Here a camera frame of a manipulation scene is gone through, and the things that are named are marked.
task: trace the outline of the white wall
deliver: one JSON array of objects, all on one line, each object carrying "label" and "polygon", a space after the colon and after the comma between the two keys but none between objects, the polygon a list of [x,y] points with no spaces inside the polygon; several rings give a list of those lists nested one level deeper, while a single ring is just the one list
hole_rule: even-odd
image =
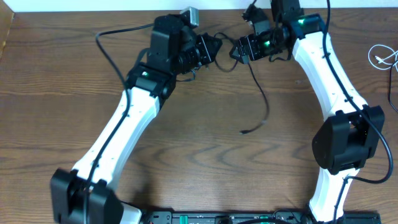
[{"label": "white wall", "polygon": [[[198,9],[245,9],[252,0],[4,0],[14,12],[131,11]],[[300,0],[303,8],[326,7],[326,0]],[[270,0],[257,7],[270,8]],[[332,7],[398,7],[398,0],[331,0]]]}]

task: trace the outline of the coiled white cable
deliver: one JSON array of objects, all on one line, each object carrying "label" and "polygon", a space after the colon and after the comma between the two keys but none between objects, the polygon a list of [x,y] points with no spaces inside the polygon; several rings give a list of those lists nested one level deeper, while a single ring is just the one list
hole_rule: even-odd
[{"label": "coiled white cable", "polygon": [[[391,54],[390,56],[386,57],[386,58],[380,58],[379,56],[375,55],[374,58],[378,61],[378,63],[375,65],[375,64],[372,62],[372,60],[371,60],[371,51],[372,51],[373,48],[375,48],[375,47],[384,47],[384,48],[387,48],[387,49],[391,50],[392,54]],[[379,70],[388,70],[388,69],[390,69],[392,63],[387,63],[387,62],[385,62],[385,60],[387,60],[387,59],[389,59],[389,58],[391,58],[391,57],[393,57],[393,56],[395,56],[395,60],[394,60],[394,61],[396,61],[396,60],[398,59],[398,50],[395,51],[394,49],[392,49],[392,48],[390,48],[390,47],[388,47],[388,46],[386,46],[386,45],[382,45],[382,44],[376,44],[376,45],[374,45],[373,47],[371,47],[371,48],[369,49],[369,52],[368,52],[368,60],[369,60],[369,63],[370,63],[373,67],[375,67],[375,68],[377,68],[377,69],[379,69]],[[377,65],[378,65],[378,64],[381,64],[381,63],[384,64],[384,65],[388,65],[388,66],[387,66],[386,68],[378,67]],[[397,72],[398,72],[398,65],[397,65],[397,64],[398,64],[398,63],[396,62],[394,66],[396,67],[396,70],[397,70]]]}]

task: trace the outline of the table surface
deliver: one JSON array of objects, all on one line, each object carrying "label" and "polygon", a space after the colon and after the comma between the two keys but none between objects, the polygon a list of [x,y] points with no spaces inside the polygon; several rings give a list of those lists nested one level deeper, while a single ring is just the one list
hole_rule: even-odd
[{"label": "table surface", "polygon": [[[367,54],[374,44],[398,47],[396,12],[334,9],[330,26],[335,52],[353,85],[369,105],[382,106],[383,133],[395,154],[398,114],[387,102],[388,72],[372,68]],[[113,114],[122,86],[97,49],[95,34],[148,24],[168,13],[16,14],[0,62],[0,222],[53,223],[52,174],[59,167],[70,170]],[[241,13],[201,11],[196,33],[250,34]],[[150,29],[102,40],[126,74],[140,49],[149,46]],[[225,42],[218,55],[224,67],[233,64],[230,48]],[[319,102],[294,60],[264,59],[252,66],[271,105],[265,126],[239,135],[265,110],[247,65],[231,73],[213,64],[202,68],[194,82],[177,84],[144,131],[124,168],[118,197],[140,207],[184,211],[303,208],[318,177],[311,141],[323,123]],[[393,97],[398,98],[397,87]],[[386,170],[379,144],[359,176],[379,179]],[[384,223],[396,223],[397,191],[397,172],[381,185],[354,182],[345,210],[377,210]]]}]

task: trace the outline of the wooden tabletop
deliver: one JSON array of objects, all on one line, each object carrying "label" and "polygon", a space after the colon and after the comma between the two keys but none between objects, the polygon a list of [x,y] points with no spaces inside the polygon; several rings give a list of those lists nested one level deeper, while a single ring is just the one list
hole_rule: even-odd
[{"label": "wooden tabletop", "polygon": [[[320,12],[325,10],[307,10]],[[141,26],[156,12],[18,13],[0,61],[0,222],[53,223],[50,178],[70,170],[94,143],[119,102],[122,86],[97,49],[99,31]],[[200,11],[197,34],[252,33],[238,11]],[[372,68],[374,44],[398,48],[397,9],[334,9],[330,34],[355,88],[386,114],[383,133],[398,155],[398,114],[387,102],[388,72]],[[124,74],[150,29],[103,37]],[[218,54],[231,66],[225,42]],[[264,211],[303,208],[318,177],[311,141],[323,124],[319,102],[294,60],[252,63],[271,105],[268,123],[252,128],[265,110],[247,65],[220,72],[211,64],[191,83],[178,83],[129,158],[117,195],[140,207],[184,211]],[[398,82],[393,98],[398,104]],[[359,176],[387,171],[381,144]],[[345,210],[377,210],[396,223],[398,172],[381,185],[354,182]]]}]

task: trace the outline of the wooden board edge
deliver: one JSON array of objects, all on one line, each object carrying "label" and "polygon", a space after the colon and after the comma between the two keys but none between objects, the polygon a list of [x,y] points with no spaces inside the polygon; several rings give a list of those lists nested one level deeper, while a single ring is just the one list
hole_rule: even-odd
[{"label": "wooden board edge", "polygon": [[10,32],[14,12],[7,6],[7,4],[0,0],[0,60],[2,52],[6,46],[6,40]]}]

